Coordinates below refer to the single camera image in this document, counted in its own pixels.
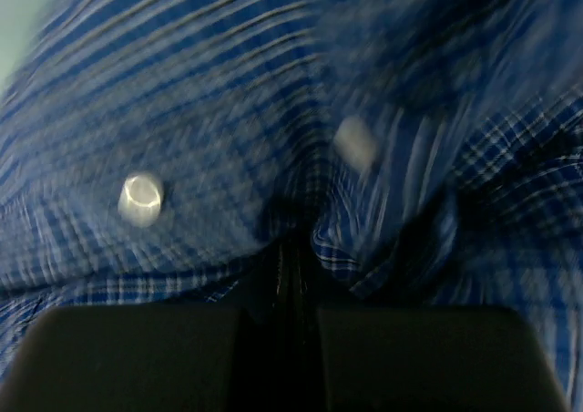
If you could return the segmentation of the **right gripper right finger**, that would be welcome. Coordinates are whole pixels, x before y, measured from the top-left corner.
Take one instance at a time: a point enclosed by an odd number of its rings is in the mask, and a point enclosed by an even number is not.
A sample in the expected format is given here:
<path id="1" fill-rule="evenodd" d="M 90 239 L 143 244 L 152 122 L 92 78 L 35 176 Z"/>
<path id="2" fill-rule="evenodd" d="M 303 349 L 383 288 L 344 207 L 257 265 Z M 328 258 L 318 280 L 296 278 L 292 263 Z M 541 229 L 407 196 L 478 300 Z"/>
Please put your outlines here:
<path id="1" fill-rule="evenodd" d="M 294 251 L 302 411 L 569 411 L 572 272 L 504 261 L 428 304 L 358 301 Z"/>

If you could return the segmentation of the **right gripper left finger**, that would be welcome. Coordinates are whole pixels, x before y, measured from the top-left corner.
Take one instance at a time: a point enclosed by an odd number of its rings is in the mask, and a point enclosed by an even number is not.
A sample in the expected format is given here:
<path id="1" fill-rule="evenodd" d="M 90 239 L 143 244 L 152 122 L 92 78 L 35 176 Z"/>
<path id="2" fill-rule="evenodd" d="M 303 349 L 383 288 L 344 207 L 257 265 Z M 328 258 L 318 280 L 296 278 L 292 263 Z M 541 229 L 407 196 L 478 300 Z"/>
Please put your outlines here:
<path id="1" fill-rule="evenodd" d="M 272 411 L 281 380 L 270 248 L 217 303 L 59 307 L 27 331 L 4 411 Z"/>

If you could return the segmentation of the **blue checked shirt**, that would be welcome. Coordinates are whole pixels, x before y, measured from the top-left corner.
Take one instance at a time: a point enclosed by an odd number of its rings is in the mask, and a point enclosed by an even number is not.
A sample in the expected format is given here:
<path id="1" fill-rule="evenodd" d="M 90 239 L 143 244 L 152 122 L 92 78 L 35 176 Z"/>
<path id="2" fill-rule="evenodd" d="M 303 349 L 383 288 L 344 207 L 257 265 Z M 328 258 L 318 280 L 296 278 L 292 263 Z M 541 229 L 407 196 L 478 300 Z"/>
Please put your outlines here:
<path id="1" fill-rule="evenodd" d="M 582 408 L 582 0 L 53 0 L 1 99 L 1 371 L 58 306 L 217 302 L 280 239 L 497 304 Z"/>

